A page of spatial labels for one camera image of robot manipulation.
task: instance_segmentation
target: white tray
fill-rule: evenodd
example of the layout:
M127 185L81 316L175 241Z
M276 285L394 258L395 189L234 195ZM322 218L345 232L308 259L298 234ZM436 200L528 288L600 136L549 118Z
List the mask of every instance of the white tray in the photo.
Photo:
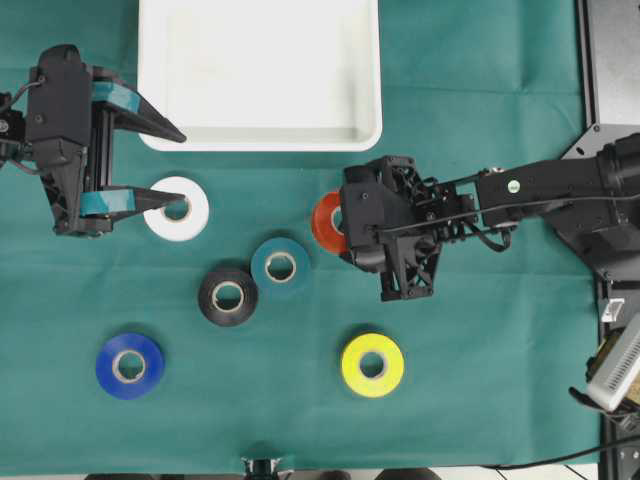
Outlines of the white tray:
M157 150L362 151L382 133L377 0L140 0Z

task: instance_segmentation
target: orange tape roll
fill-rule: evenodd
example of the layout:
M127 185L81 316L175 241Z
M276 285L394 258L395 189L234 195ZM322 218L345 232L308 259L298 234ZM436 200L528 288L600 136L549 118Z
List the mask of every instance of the orange tape roll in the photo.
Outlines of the orange tape roll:
M340 193L327 193L311 214L311 232L316 242L337 255L347 251L347 239L338 230L336 215L340 212Z

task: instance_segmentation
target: black tape roll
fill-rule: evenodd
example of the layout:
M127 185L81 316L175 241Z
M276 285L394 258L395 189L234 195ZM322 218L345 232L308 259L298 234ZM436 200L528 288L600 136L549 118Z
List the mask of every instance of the black tape roll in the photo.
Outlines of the black tape roll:
M237 305L224 305L217 293L223 287L234 287L240 292ZM246 322L258 304L258 287L242 270L219 269L207 274L200 285L198 305L207 319L221 327L235 327Z

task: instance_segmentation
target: cable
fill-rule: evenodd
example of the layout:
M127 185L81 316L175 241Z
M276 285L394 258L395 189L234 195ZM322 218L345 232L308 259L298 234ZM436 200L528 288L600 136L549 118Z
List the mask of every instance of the cable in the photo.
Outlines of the cable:
M508 208L523 208L523 207L540 207L544 205L549 205L554 202L602 202L602 201L611 201L611 202L631 202L633 200L640 199L640 193L636 193L634 195L626 195L620 197L607 197L604 195L594 195L589 197L569 197L569 198L555 198L553 200L533 200L530 202L520 202L520 203L509 203L509 204L501 204L494 205L493 207L487 208L479 208L477 210L472 210L466 213L458 213L456 215L450 215L448 217L438 218L436 220L429 220L426 222L418 222L413 223L411 225L404 225L402 227L393 227L393 228L380 228L378 232L384 233L392 233L392 232L401 232L403 230L411 230L412 228L418 227L428 227L429 225L435 225L438 223L448 222L450 220L459 220L461 218L472 217L474 215L482 215L484 213L495 212L497 210L506 210Z
M587 477L585 477L584 475L582 475L580 472L578 472L577 470L574 470L573 468L571 468L569 465L565 465L565 467L576 474L577 477L580 477L582 480L589 480Z
M531 463L521 463L519 465L487 465L485 468L490 468L492 470L521 470L523 468L532 468L532 467L541 467L542 465L551 465L553 463L563 463L567 460L573 460L574 458L584 457L585 455L589 455L591 453L604 452L605 450L611 450L612 448L619 447L620 445L626 445L627 443L638 442L640 441L640 435L633 435L627 438L621 438L619 440L615 440L613 442L604 443L602 445L598 445L597 447L589 448L587 450L581 450L576 453L571 453L569 455L563 455L562 457L548 458L546 460L538 460L537 462Z
M26 92L27 90L29 90L30 88L33 87L38 87L40 85L42 85L44 83L43 80L38 80L37 82L31 82L31 83L27 83L23 86L21 86L18 91L16 92L16 94L11 98L11 100L9 100L9 103L2 105L0 107L0 114L6 112L7 110L9 110L11 107L13 107L16 102L18 100L20 100L20 97L22 97L22 95L24 95L24 92Z
M482 243L484 243L487 247L489 247L494 252L502 253L509 249L511 246L511 233L508 230L502 230L502 245L491 240L485 232L476 227L469 220L464 220L464 223L471 229L476 237L480 239Z

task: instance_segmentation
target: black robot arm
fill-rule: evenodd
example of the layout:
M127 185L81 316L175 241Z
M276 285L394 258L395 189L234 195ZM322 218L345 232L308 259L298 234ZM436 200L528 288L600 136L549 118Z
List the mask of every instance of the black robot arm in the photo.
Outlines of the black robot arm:
M467 184L477 199L458 192ZM432 295L444 244L476 237L502 252L518 223L532 216L544 218L602 279L640 281L640 134L593 158L444 183L421 179L411 158L383 157L345 169L340 193L348 247L342 258L380 275L383 301Z
M23 116L12 106L26 91ZM16 96L0 95L0 167L10 162L40 177L58 235L99 236L118 220L183 200L111 184L117 129L186 140L117 74L83 63L73 45L59 45L42 53Z

